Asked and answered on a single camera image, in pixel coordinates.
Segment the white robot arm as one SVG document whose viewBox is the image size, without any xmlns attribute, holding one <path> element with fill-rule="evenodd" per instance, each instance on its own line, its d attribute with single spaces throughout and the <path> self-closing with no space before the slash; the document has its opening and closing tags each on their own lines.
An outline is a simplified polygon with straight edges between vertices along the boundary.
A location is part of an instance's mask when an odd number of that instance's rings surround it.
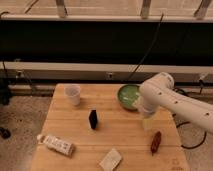
<svg viewBox="0 0 213 171">
<path fill-rule="evenodd" d="M 162 106 L 213 134 L 213 105 L 181 95 L 173 88 L 174 79 L 169 73 L 147 79 L 139 87 L 138 111 L 148 118 Z"/>
</svg>

